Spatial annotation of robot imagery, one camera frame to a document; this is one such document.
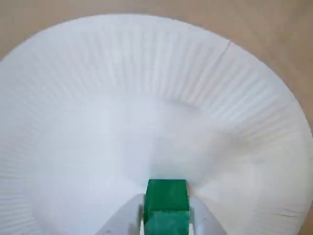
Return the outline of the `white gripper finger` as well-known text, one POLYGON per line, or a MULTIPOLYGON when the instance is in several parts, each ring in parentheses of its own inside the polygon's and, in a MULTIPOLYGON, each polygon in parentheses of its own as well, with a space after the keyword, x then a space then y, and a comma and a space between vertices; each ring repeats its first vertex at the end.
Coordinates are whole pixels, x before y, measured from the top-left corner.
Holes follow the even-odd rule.
POLYGON ((145 194, 137 194, 123 204, 99 229, 97 235, 143 235, 145 194))
POLYGON ((189 197, 190 219, 194 235, 221 235, 222 226, 206 204, 198 197, 189 197))

